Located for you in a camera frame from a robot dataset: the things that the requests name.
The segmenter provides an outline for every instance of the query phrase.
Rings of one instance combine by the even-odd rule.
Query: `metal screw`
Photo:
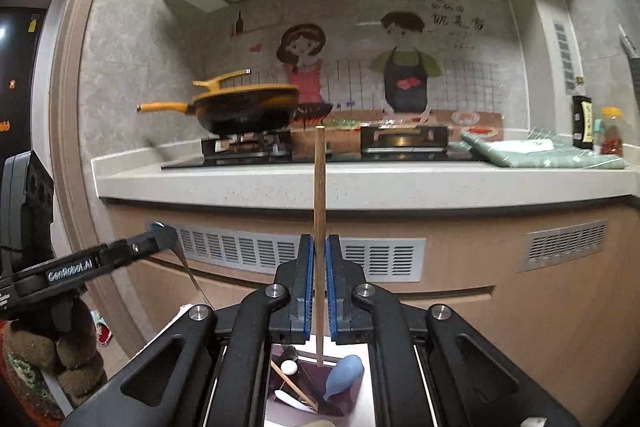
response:
[[[358,284],[356,286],[356,293],[360,297],[370,297],[376,292],[376,287],[368,282],[364,282],[362,284]]]
[[[284,286],[282,284],[270,284],[264,289],[268,297],[272,299],[284,295]]]
[[[189,310],[189,316],[194,321],[203,321],[204,319],[209,317],[209,308],[203,306],[202,304],[198,304],[197,306],[194,306]]]
[[[431,315],[439,321],[446,321],[451,316],[451,309],[444,304],[436,304],[431,308]]]

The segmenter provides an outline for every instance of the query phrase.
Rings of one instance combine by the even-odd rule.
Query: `cartoon boy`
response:
[[[420,113],[424,121],[429,116],[427,79],[442,74],[436,61],[417,49],[424,22],[415,13],[391,12],[382,17],[382,26],[396,47],[378,55],[370,69],[384,76],[386,110]]]

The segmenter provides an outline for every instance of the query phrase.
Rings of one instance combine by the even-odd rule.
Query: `sauce bottle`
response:
[[[622,119],[622,111],[618,107],[602,108],[602,151],[601,154],[615,154],[623,156],[622,136],[618,122]]]
[[[593,150],[593,103],[587,96],[584,78],[576,76],[575,82],[575,94],[572,97],[574,147]]]

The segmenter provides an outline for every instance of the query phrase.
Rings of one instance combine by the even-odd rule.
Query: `wooden stick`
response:
[[[304,394],[302,390],[298,386],[296,386],[287,375],[285,375],[282,372],[281,368],[279,368],[278,364],[273,362],[273,360],[271,360],[271,367],[273,367],[273,370],[278,374],[278,376],[282,378],[282,380],[284,380],[284,382],[290,388],[292,388],[300,398],[302,398],[305,402],[309,404],[309,407],[311,407],[311,409],[318,412],[318,404],[313,400],[311,400],[306,394]]]
[[[326,143],[324,126],[316,127],[316,155],[314,169],[314,241],[316,259],[314,261],[314,317],[316,325],[316,363],[322,367],[324,349],[324,238],[326,237]]]

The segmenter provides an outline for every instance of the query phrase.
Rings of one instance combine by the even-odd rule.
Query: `black apron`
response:
[[[385,64],[385,98],[394,112],[423,113],[427,109],[427,72],[418,54],[415,66],[400,66],[394,62],[396,49],[391,52]]]

